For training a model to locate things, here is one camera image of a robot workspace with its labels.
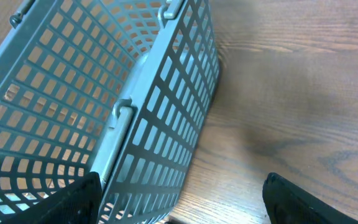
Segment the perforated plastic panel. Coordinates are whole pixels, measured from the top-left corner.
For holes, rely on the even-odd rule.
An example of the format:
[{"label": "perforated plastic panel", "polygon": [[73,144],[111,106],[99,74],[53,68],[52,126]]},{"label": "perforated plastic panel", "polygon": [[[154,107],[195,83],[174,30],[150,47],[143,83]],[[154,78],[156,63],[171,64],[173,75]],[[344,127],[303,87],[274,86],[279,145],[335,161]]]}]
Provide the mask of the perforated plastic panel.
[{"label": "perforated plastic panel", "polygon": [[36,1],[11,31],[0,47],[0,220],[89,172],[111,108],[144,54],[131,93],[138,110],[99,222],[152,223],[173,208],[219,65],[208,1],[185,1],[165,27],[162,4]]}]

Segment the storage crate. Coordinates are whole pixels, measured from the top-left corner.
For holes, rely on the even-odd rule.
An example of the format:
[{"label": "storage crate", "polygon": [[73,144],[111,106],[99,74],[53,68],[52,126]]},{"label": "storage crate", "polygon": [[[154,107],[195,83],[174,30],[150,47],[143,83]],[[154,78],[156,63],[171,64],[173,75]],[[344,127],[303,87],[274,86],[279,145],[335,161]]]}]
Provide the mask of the storage crate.
[{"label": "storage crate", "polygon": [[91,170],[104,191],[99,223],[165,217],[219,75],[208,0],[27,0],[11,22],[0,221]]}]

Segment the laundry basket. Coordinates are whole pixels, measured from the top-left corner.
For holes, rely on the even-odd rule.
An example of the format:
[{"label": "laundry basket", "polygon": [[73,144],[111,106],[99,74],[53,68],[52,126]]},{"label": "laundry basket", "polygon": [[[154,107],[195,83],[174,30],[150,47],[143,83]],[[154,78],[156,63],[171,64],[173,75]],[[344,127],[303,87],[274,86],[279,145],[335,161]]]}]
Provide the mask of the laundry basket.
[{"label": "laundry basket", "polygon": [[219,75],[208,0],[26,0],[0,46],[0,221],[96,171],[99,223],[178,202]]}]

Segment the basket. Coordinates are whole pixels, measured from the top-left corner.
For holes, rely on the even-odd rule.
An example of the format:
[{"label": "basket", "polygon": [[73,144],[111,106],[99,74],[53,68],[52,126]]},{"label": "basket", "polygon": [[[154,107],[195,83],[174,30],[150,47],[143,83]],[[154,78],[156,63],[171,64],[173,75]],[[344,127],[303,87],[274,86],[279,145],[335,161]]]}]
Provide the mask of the basket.
[{"label": "basket", "polygon": [[99,223],[183,187],[219,75],[208,0],[26,0],[0,46],[0,222],[90,171]]}]

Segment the brown wooden tabletop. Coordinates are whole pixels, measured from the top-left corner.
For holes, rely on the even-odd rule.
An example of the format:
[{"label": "brown wooden tabletop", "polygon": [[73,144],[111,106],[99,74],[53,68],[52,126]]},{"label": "brown wooden tabletop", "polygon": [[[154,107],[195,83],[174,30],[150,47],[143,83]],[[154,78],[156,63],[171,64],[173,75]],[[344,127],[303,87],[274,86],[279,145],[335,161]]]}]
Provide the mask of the brown wooden tabletop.
[{"label": "brown wooden tabletop", "polygon": [[[0,43],[20,2],[0,0]],[[277,172],[358,220],[358,1],[210,2],[223,72],[172,216],[270,223]]]}]

